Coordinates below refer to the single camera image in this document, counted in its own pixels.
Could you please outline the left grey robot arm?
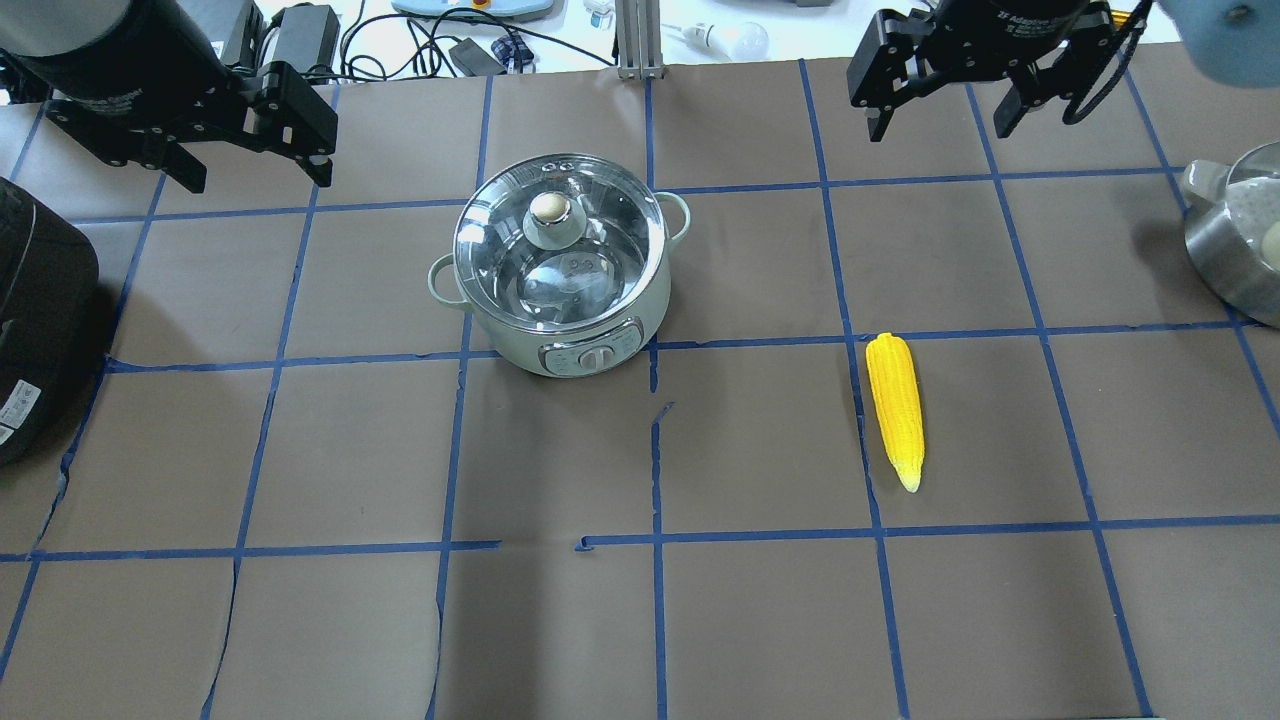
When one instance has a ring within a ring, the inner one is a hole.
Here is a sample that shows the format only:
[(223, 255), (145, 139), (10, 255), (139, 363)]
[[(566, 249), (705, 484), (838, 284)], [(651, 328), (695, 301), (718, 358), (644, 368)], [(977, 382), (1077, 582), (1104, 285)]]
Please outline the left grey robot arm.
[(225, 64), (179, 3), (5, 1), (3, 51), (54, 91), (47, 117), (104, 164), (201, 193), (207, 169), (188, 145), (224, 142), (332, 184), (337, 111), (287, 61)]

